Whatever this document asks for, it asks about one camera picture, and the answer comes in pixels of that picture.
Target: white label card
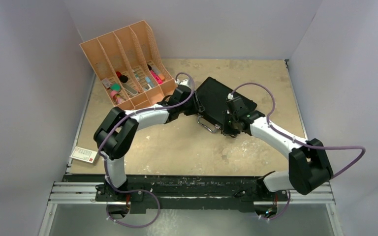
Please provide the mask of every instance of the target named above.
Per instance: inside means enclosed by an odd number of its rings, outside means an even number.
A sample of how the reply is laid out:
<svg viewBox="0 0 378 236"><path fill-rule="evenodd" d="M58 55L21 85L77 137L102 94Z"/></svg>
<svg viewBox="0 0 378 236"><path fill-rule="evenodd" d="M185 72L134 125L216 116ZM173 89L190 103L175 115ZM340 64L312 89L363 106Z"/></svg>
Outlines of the white label card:
<svg viewBox="0 0 378 236"><path fill-rule="evenodd" d="M75 147L70 157L73 159L93 163L96 159L96 154L96 151L84 149L81 147Z"/></svg>

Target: white wall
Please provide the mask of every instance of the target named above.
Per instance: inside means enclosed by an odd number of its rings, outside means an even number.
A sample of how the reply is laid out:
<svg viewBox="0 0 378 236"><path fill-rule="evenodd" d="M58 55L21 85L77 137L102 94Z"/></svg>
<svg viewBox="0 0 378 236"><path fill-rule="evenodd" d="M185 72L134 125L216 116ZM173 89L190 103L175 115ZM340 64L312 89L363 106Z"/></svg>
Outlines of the white wall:
<svg viewBox="0 0 378 236"><path fill-rule="evenodd" d="M378 0L324 0L289 69L309 136L366 146L332 186L345 234L378 235ZM334 171L357 154L330 152Z"/></svg>
<svg viewBox="0 0 378 236"><path fill-rule="evenodd" d="M0 235L37 235L92 70L62 0L0 0Z"/></svg>
<svg viewBox="0 0 378 236"><path fill-rule="evenodd" d="M140 20L164 58L286 59L322 0L65 0L83 39Z"/></svg>

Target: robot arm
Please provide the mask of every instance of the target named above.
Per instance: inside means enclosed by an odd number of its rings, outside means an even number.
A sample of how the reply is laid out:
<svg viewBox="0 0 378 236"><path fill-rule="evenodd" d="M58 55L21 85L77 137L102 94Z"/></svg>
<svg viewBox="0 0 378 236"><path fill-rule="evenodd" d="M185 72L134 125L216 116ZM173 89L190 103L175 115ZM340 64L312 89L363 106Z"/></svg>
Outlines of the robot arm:
<svg viewBox="0 0 378 236"><path fill-rule="evenodd" d="M270 192L279 190L296 190L307 195L333 177L330 162L324 150L306 148L291 139L274 131L265 115L259 111L249 111L240 97L227 101L228 111L225 120L224 133L247 133L259 138L288 159L289 169L273 172L263 179L263 183ZM323 146L318 139L310 141L289 133L272 123L272 126L282 133L311 146Z"/></svg>
<svg viewBox="0 0 378 236"><path fill-rule="evenodd" d="M158 110L164 106L171 106L185 100L190 93L189 87L180 84L167 103L156 104L156 110L141 112L122 111L120 108L113 108L107 115L102 125L94 135L98 147L105 139L113 126L123 117L134 113L125 122L119 132L114 132L103 147L103 154L107 155L107 168L110 173L112 184L119 188L126 182L124 171L124 155L128 152L135 132L156 124L171 122L179 116L194 115L202 109L202 105L196 97L196 93L186 104L171 109ZM224 134L236 135L241 132L253 137L262 139L289 161L289 169L283 172L272 172L265 176L263 183L270 192L279 190L296 190L306 195L312 190L331 179L333 172L324 150L308 149L293 140L278 134L269 127L266 117L259 111L249 110L240 97L227 101L228 110L225 114L225 124L222 129ZM287 131L272 123L278 130L292 137ZM306 141L304 138L295 139L312 146L322 146L321 141L313 139Z"/></svg>

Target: wooden table surface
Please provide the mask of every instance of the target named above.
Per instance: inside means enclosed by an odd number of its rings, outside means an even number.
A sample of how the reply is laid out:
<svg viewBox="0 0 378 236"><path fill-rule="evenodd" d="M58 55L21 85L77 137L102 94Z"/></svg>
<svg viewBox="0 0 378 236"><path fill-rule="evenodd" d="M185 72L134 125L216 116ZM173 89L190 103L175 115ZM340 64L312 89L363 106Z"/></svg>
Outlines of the wooden table surface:
<svg viewBox="0 0 378 236"><path fill-rule="evenodd" d="M245 82L265 85L276 99L272 121L304 137L283 60L163 59L163 63L172 76L181 71L189 73L196 87L208 76L230 88ZM256 102L257 110L265 114L271 110L271 98L260 87L245 86L238 92ZM97 150L93 134L112 107L101 82L95 81L78 147ZM125 156L125 163L127 174L153 175L257 176L288 167L287 160L262 140L244 133L236 138L212 134L197 124L196 116L183 114L169 124L138 131ZM102 174L103 160L99 158L96 164L73 160L71 173Z"/></svg>

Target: glass panel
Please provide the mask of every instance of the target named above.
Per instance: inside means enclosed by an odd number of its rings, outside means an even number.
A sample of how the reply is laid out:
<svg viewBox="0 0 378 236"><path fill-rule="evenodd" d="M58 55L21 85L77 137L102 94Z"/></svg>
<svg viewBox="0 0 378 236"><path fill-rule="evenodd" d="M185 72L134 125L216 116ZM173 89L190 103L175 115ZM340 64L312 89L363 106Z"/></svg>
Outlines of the glass panel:
<svg viewBox="0 0 378 236"><path fill-rule="evenodd" d="M161 210L157 221L142 229L131 229L106 220L106 205L58 205L51 236L332 236L325 204L291 204L284 216L274 221L258 220L255 213L237 210ZM129 224L145 224L156 210L132 214L122 219Z"/></svg>

